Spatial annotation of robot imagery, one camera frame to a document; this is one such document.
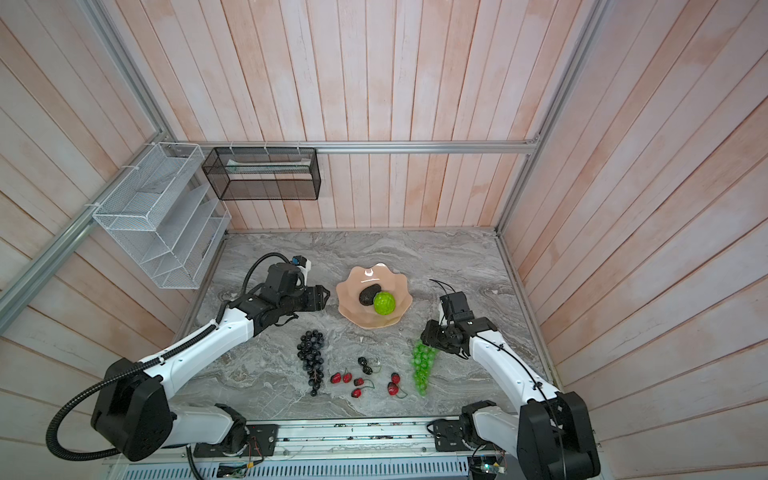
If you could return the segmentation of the bumpy green fake fruit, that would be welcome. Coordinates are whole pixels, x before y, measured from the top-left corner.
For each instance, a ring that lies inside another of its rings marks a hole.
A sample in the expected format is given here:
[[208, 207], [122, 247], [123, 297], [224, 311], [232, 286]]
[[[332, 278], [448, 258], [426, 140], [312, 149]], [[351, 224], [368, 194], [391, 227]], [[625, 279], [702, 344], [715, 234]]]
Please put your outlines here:
[[375, 297], [375, 303], [373, 305], [376, 314], [381, 316], [388, 316], [395, 312], [397, 303], [394, 295], [387, 291], [381, 291]]

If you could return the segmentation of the aluminium frame crossbar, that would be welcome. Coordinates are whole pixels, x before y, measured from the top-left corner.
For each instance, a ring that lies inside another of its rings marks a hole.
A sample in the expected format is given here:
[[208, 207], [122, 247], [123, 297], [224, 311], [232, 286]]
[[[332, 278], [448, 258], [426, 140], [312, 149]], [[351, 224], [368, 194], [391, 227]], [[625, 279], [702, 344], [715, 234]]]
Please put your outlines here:
[[214, 148], [248, 148], [264, 153], [317, 154], [529, 154], [536, 150], [535, 140], [480, 141], [284, 141], [284, 142], [166, 142], [171, 148], [199, 146], [204, 152]]

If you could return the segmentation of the white ventilation grille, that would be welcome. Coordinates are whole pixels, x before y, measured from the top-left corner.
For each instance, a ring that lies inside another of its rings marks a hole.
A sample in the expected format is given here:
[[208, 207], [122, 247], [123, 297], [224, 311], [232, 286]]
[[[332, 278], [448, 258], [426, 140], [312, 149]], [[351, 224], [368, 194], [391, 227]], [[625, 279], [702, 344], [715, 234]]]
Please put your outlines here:
[[118, 479], [467, 479], [465, 457], [374, 458], [346, 460], [199, 462], [193, 474], [186, 463], [135, 464]]

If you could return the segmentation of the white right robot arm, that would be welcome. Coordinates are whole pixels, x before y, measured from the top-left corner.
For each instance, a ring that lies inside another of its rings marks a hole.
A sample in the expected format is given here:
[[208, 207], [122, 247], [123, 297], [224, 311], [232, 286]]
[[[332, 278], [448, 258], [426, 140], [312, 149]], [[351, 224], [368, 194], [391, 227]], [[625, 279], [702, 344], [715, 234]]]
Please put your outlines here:
[[491, 320], [474, 315], [464, 293], [446, 293], [439, 300], [445, 320], [428, 321], [422, 343], [478, 363], [515, 408], [507, 413], [492, 401], [465, 406], [455, 422], [462, 440], [512, 453], [527, 479], [599, 476], [601, 463], [586, 402], [536, 374]]

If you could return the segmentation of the green circuit board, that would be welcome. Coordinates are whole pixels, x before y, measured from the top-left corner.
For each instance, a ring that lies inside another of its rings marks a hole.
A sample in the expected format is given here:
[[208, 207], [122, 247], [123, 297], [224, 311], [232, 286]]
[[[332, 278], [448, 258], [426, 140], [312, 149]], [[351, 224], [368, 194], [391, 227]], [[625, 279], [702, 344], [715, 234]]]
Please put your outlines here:
[[471, 470], [475, 480], [495, 480], [506, 473], [506, 467], [499, 464], [496, 457], [474, 459]]

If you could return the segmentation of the black cherry pair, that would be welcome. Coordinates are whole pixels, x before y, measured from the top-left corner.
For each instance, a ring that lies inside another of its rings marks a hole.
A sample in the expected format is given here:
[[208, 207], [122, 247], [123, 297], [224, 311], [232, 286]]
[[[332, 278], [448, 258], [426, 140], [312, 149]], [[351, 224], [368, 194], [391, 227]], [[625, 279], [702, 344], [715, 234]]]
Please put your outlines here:
[[373, 375], [375, 373], [379, 373], [382, 369], [381, 364], [378, 361], [369, 360], [363, 356], [358, 358], [358, 364], [365, 375]]

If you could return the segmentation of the aluminium mounting rail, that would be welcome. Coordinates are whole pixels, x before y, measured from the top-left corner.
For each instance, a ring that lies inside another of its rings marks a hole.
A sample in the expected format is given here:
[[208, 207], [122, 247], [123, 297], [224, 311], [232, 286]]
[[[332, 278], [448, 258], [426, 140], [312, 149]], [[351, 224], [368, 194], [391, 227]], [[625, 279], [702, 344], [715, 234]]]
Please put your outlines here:
[[427, 425], [436, 419], [457, 420], [460, 416], [448, 417], [403, 417], [403, 418], [362, 418], [336, 420], [290, 420], [278, 424], [279, 439], [271, 457], [215, 457], [196, 458], [194, 445], [179, 445], [157, 450], [149, 457], [131, 461], [123, 455], [106, 460], [110, 466], [109, 475], [118, 479], [129, 465], [135, 464], [177, 464], [186, 463], [193, 474], [197, 474], [199, 462], [243, 462], [250, 468], [265, 461], [292, 460], [346, 460], [374, 458], [429, 458], [465, 457], [468, 460], [470, 476], [473, 460], [479, 457], [496, 457], [498, 463], [506, 455], [514, 455], [493, 444], [478, 446], [473, 450], [439, 452]]

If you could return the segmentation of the dark purple grape bunch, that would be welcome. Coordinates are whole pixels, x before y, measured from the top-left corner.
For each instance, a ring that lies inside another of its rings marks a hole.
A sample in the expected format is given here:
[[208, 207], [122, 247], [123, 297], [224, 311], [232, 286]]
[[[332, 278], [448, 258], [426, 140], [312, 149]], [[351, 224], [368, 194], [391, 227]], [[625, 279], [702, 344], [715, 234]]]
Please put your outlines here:
[[297, 344], [297, 358], [302, 362], [308, 376], [310, 395], [315, 397], [323, 386], [324, 358], [322, 350], [325, 345], [324, 334], [319, 330], [307, 330]]

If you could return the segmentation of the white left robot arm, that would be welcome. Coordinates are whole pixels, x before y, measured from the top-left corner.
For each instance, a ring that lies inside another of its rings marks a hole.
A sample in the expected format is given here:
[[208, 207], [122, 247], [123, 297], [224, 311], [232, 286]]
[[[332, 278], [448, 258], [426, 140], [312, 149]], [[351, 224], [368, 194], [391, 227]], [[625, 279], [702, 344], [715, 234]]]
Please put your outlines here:
[[246, 450], [247, 421], [234, 408], [170, 405], [195, 375], [222, 355], [301, 312], [321, 311], [330, 296], [310, 286], [311, 263], [303, 256], [271, 265], [266, 279], [223, 304], [215, 319], [174, 345], [139, 362], [121, 359], [105, 375], [91, 425], [131, 461], [165, 447], [208, 444], [226, 456]]

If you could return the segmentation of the pink scalloped fruit bowl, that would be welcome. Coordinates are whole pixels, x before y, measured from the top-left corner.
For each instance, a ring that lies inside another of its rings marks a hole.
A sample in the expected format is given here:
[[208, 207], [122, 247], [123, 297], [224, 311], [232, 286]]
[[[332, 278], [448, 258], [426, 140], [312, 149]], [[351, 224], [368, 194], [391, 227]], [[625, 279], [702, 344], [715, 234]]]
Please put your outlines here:
[[354, 267], [336, 286], [336, 294], [341, 315], [368, 330], [398, 323], [413, 303], [407, 277], [394, 273], [384, 263]]

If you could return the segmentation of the green grape bunch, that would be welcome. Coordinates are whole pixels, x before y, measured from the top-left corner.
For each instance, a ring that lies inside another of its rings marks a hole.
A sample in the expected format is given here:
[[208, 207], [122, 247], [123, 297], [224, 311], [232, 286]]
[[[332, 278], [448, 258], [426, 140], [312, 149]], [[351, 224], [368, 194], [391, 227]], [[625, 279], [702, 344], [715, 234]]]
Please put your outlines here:
[[416, 391], [425, 396], [429, 378], [434, 367], [438, 350], [418, 340], [412, 350], [413, 381]]

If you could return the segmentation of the dark fake avocado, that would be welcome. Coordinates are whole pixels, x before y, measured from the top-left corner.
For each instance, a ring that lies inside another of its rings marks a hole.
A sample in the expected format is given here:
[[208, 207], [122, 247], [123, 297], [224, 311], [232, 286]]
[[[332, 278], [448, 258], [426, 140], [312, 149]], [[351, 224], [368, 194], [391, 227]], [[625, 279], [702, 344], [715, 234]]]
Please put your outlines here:
[[382, 287], [376, 284], [370, 284], [360, 291], [358, 301], [362, 306], [373, 306], [375, 297], [382, 291]]

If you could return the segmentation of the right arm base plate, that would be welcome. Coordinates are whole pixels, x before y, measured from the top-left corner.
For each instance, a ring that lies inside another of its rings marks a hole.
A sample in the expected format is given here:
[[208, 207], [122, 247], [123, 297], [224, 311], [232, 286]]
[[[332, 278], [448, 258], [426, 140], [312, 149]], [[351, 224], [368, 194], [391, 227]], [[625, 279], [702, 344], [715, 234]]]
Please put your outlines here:
[[465, 417], [457, 420], [436, 419], [427, 425], [439, 452], [473, 450], [482, 444], [471, 421]]

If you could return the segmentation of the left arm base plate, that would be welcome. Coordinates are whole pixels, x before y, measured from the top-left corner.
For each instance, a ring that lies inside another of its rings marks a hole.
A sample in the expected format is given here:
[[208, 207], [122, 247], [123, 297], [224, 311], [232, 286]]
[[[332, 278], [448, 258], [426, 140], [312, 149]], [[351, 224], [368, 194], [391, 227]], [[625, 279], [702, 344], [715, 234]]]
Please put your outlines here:
[[193, 455], [196, 458], [215, 457], [271, 457], [279, 439], [278, 424], [248, 424], [228, 434], [218, 444], [196, 444]]

